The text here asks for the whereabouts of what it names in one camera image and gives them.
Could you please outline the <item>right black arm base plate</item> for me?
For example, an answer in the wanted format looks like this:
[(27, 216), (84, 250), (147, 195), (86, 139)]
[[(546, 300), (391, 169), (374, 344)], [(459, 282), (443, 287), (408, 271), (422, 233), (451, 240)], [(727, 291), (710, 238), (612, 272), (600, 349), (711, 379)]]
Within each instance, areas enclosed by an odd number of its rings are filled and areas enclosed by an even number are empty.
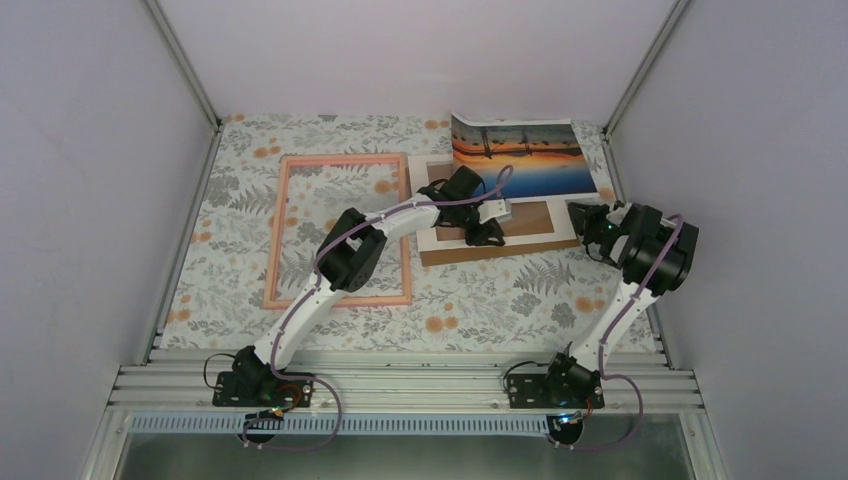
[(512, 409), (603, 409), (597, 384), (547, 379), (542, 374), (510, 374), (507, 393)]

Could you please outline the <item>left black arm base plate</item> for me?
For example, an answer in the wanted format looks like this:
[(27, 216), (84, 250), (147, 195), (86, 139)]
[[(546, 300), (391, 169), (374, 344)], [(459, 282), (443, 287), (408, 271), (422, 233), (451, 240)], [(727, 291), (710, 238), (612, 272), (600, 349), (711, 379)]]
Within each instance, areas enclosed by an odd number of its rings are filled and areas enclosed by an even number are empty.
[(218, 375), (212, 403), (216, 407), (250, 407), (257, 409), (305, 408), (311, 403), (314, 382), (304, 379), (281, 379), (270, 375), (257, 387), (248, 386), (235, 373)]

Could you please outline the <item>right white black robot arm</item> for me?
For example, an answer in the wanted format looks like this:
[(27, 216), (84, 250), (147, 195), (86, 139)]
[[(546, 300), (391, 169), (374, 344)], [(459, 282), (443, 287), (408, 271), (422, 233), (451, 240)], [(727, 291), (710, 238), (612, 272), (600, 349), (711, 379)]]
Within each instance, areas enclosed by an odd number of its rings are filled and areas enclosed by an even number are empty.
[(638, 203), (571, 203), (569, 217), (586, 249), (620, 273), (605, 310), (550, 363), (541, 384), (555, 407), (598, 395), (614, 347), (647, 307), (677, 290), (689, 275), (700, 229), (680, 215), (665, 217)]

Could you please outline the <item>sunset lake photo print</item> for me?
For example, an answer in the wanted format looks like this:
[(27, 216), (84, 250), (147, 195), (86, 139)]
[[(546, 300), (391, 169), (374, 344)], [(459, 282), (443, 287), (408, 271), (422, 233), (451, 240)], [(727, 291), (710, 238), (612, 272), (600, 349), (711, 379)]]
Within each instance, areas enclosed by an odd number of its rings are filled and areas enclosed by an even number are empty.
[(567, 199), (596, 196), (591, 173), (574, 124), (569, 120), (470, 120), (451, 115), (454, 167), (474, 171), (474, 191), (492, 190), (501, 170), (513, 173), (500, 194), (510, 200)]

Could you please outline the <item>pink wooden picture frame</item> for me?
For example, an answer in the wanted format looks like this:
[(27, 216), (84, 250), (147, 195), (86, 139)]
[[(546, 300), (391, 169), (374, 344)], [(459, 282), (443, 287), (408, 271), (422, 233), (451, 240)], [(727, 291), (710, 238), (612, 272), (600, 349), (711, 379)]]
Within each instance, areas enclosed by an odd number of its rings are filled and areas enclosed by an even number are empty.
[[(282, 251), (284, 229), (287, 225), (286, 203), (291, 170), (297, 166), (366, 166), (391, 165), (397, 168), (398, 198), (400, 201), (409, 198), (407, 181), (407, 155), (405, 153), (361, 153), (361, 154), (331, 154), (331, 155), (284, 155), (281, 158), (278, 192), (275, 212), (271, 224), (271, 239), (266, 273), (263, 303), (264, 310), (283, 310), (293, 301), (277, 298), (276, 281), (279, 278), (279, 260)], [(401, 264), (401, 294), (393, 296), (346, 297), (340, 302), (341, 307), (377, 307), (377, 306), (406, 306), (412, 302), (412, 278), (410, 267), (410, 245), (408, 240), (400, 241)]]

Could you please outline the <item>brown frame backing board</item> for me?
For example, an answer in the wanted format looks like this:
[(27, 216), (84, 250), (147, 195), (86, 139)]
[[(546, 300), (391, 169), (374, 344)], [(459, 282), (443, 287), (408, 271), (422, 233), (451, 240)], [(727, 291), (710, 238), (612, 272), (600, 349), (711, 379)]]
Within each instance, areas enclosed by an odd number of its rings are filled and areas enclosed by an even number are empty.
[(522, 202), (510, 205), (511, 216), (498, 223), (504, 231), (503, 246), (469, 246), (457, 228), (437, 227), (416, 233), (417, 248), (424, 267), (487, 260), (579, 244), (564, 200)]

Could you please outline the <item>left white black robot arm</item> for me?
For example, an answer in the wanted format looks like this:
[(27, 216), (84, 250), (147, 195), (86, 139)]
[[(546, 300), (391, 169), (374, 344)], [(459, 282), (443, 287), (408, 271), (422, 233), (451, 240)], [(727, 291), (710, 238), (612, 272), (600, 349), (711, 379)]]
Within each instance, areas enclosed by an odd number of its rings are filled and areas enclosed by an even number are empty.
[(232, 374), (239, 392), (255, 405), (270, 402), (283, 383), (296, 381), (286, 373), (305, 335), (344, 297), (364, 287), (385, 247), (418, 231), (435, 227), (464, 231), (472, 247), (504, 245), (498, 222), (509, 212), (502, 191), (514, 173), (503, 167), (493, 188), (468, 167), (448, 179), (420, 188), (407, 200), (374, 213), (345, 210), (316, 252), (312, 271), (300, 293), (271, 329), (239, 350)]

